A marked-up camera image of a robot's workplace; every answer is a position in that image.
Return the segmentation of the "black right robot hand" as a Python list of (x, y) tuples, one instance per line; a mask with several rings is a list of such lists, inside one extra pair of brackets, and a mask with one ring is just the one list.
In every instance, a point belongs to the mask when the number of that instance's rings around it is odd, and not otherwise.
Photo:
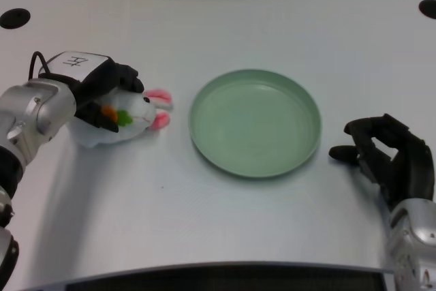
[(360, 167), (363, 175), (380, 186), (390, 210), (400, 202), (433, 199), (435, 169), (425, 141), (389, 114), (350, 121), (344, 128), (353, 145), (332, 147), (329, 156)]

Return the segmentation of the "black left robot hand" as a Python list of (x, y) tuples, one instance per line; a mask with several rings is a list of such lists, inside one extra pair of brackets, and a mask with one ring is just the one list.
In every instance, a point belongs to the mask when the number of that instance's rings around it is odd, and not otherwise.
[(39, 78), (66, 84), (76, 100), (75, 117), (96, 128), (117, 133), (118, 125), (105, 117), (99, 99), (115, 89), (141, 94), (144, 85), (138, 72), (103, 55), (62, 52), (42, 61)]

